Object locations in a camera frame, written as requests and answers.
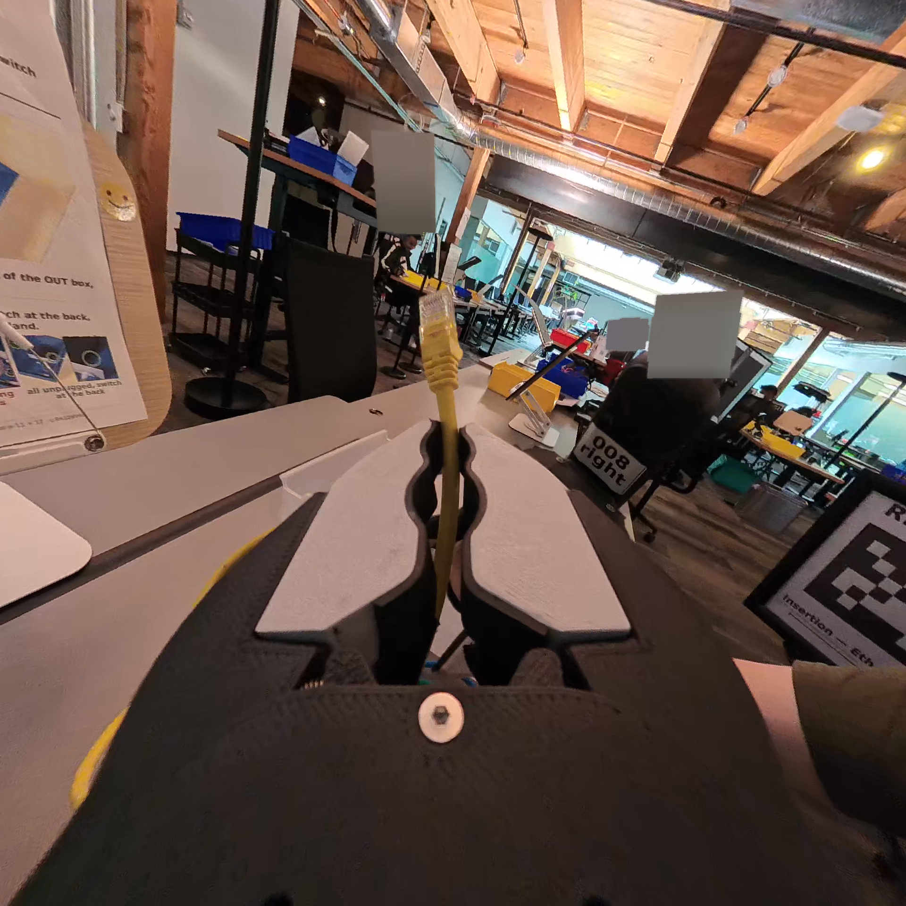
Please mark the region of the black office chair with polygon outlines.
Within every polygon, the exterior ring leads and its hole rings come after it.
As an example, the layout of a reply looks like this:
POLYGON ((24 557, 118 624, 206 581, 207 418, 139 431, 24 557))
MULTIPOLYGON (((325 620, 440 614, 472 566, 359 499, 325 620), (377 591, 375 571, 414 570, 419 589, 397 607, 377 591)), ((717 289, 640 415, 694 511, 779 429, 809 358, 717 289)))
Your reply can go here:
POLYGON ((287 402, 368 398, 378 371, 374 259, 290 237, 283 247, 287 402))

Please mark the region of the grey trash bin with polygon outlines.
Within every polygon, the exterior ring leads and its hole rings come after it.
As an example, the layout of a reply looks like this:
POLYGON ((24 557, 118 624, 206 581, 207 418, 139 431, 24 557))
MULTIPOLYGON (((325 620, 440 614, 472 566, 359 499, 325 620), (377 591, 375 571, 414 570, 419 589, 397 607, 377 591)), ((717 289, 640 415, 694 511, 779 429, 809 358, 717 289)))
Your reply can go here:
POLYGON ((781 535, 803 515, 809 501, 767 482, 755 482, 733 509, 740 520, 758 530, 781 535))

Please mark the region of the black framed marker sign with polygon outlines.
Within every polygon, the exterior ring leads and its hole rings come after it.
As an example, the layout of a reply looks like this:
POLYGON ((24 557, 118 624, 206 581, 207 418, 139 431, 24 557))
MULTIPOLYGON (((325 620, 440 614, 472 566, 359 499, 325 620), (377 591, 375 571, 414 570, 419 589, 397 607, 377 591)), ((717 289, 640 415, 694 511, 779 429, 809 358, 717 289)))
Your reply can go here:
POLYGON ((791 660, 905 666, 905 485, 862 472, 744 605, 791 660))

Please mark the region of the white stand base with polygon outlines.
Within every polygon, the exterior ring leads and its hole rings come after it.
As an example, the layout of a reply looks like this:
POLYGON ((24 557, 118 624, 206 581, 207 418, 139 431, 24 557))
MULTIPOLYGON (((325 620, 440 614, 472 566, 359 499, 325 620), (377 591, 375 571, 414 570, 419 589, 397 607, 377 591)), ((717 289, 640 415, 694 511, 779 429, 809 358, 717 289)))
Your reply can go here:
POLYGON ((85 538, 8 484, 1 484, 2 607, 73 576, 92 554, 85 538))

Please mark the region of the wooden top standing desk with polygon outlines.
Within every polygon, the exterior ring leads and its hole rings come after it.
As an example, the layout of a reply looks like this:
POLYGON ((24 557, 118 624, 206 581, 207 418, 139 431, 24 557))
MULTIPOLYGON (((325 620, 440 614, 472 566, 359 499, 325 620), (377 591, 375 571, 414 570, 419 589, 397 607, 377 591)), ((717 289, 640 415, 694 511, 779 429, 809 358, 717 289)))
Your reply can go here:
POLYGON ((285 150, 274 150, 273 143, 272 136, 267 134, 262 150, 262 169, 274 176, 266 225, 274 231, 275 238, 272 249, 264 254, 262 271, 258 278, 254 315, 246 342, 246 362, 249 368, 260 374, 268 374, 278 381, 286 382, 286 378, 280 372, 266 367, 264 355, 267 343, 286 339, 286 331, 271 330, 269 320, 273 303, 284 300, 280 235, 284 232, 289 187, 300 186, 310 189, 315 193, 317 200, 323 202, 331 216, 343 214, 366 225, 369 229, 369 238, 377 235, 377 208, 375 201, 369 196, 329 173, 291 158, 285 150))

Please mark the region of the wooden post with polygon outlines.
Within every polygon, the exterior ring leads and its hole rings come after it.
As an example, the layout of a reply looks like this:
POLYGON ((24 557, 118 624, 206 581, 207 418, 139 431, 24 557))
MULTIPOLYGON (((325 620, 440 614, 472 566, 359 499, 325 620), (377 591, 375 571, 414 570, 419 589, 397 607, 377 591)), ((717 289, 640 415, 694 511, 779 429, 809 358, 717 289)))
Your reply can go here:
POLYGON ((177 1, 125 3, 123 130, 118 154, 135 191, 158 320, 167 281, 172 101, 177 1))

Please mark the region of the blue storage bin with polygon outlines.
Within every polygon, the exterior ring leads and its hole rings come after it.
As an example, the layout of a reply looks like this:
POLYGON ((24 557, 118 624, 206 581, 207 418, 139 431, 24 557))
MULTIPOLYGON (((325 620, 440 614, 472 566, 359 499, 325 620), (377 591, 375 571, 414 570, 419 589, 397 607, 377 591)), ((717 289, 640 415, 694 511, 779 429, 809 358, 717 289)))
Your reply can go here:
MULTIPOLYGON (((177 212, 178 229, 185 235, 207 243, 219 251, 229 246, 239 246, 242 235, 242 221, 220 215, 177 212)), ((274 232, 259 225, 253 226, 252 248, 268 251, 273 246, 274 232)))
POLYGON ((321 147, 318 143, 292 136, 287 142, 287 152, 293 162, 332 176, 345 186, 352 186, 355 180, 357 165, 321 147))

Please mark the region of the black rolling cart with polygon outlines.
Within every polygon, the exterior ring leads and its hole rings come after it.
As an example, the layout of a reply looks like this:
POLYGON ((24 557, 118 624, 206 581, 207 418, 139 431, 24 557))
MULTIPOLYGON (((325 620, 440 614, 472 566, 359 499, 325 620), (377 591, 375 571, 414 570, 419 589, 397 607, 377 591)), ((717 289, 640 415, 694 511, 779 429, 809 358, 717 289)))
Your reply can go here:
POLYGON ((237 246, 219 251, 193 239, 176 217, 169 346, 203 373, 219 372, 227 359, 237 246))

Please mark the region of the white device stand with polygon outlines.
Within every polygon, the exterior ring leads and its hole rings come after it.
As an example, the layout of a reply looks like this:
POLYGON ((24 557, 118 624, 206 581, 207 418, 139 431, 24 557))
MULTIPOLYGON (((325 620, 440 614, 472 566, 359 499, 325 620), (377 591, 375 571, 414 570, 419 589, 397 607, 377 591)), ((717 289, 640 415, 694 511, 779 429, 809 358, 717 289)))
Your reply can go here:
POLYGON ((517 398, 523 406, 523 412, 513 422, 510 427, 513 429, 525 429, 528 436, 536 440, 547 442, 547 437, 552 429, 549 413, 543 410, 541 403, 536 398, 537 391, 533 389, 535 384, 542 380, 554 383, 559 388, 558 400, 566 400, 568 403, 577 403, 585 392, 591 378, 587 374, 587 368, 582 363, 572 362, 572 356, 580 352, 579 346, 582 344, 592 343, 597 339, 598 331, 589 330, 581 336, 575 338, 572 343, 561 350, 553 358, 541 361, 540 366, 532 376, 522 381, 510 391, 507 399, 517 398))

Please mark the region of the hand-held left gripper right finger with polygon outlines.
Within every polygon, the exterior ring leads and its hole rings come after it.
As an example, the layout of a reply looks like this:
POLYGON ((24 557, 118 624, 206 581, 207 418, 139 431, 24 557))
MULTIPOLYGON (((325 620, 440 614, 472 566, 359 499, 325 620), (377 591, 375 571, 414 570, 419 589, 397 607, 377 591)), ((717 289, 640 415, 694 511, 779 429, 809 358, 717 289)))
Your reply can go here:
POLYGON ((479 685, 504 686, 534 650, 631 637, 570 490, 480 425, 460 430, 463 510, 459 614, 479 685))

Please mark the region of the clear plastic box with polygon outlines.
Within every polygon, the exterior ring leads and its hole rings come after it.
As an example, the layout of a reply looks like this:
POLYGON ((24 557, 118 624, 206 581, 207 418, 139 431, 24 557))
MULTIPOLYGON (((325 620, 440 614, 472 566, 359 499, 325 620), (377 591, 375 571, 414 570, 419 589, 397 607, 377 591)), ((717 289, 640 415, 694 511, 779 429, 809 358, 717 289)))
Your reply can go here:
POLYGON ((313 495, 329 492, 341 476, 389 441, 387 431, 375 432, 281 473, 279 521, 286 520, 313 495))

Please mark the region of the printed instruction sheet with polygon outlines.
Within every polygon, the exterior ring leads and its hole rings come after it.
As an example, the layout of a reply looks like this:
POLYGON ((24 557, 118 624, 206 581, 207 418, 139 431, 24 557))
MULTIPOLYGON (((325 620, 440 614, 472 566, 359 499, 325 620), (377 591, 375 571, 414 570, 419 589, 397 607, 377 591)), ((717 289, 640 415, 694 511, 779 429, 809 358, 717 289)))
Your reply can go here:
POLYGON ((1 9, 1 443, 143 420, 48 2, 1 9))

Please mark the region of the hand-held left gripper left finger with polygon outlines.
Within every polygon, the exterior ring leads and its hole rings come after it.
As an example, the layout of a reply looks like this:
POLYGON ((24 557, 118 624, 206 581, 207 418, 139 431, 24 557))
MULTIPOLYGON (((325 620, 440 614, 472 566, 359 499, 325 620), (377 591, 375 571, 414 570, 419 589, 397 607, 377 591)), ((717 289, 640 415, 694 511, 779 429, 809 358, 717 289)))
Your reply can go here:
POLYGON ((422 420, 370 452, 323 496, 264 609, 262 639, 362 656, 382 685, 416 685, 437 628, 428 537, 443 459, 422 420))

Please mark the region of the yellow storage bin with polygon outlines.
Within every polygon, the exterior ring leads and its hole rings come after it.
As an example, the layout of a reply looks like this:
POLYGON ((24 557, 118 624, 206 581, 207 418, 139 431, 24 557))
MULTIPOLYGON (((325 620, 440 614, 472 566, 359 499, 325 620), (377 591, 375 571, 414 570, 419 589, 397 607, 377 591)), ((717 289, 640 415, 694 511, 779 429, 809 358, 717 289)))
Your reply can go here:
MULTIPOLYGON (((487 389, 507 398, 514 391, 521 391, 534 373, 518 364, 502 361, 492 368, 487 389)), ((560 400, 561 388, 549 379, 540 378, 528 389, 545 414, 551 414, 560 400)))

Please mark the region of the person's right forearm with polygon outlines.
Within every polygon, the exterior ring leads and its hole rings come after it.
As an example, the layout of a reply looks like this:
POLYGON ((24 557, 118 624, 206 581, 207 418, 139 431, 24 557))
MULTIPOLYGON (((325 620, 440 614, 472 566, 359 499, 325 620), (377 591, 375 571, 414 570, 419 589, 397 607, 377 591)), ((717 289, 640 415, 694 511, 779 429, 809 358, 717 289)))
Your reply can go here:
POLYGON ((904 839, 905 670, 734 659, 795 803, 830 851, 876 866, 904 839))

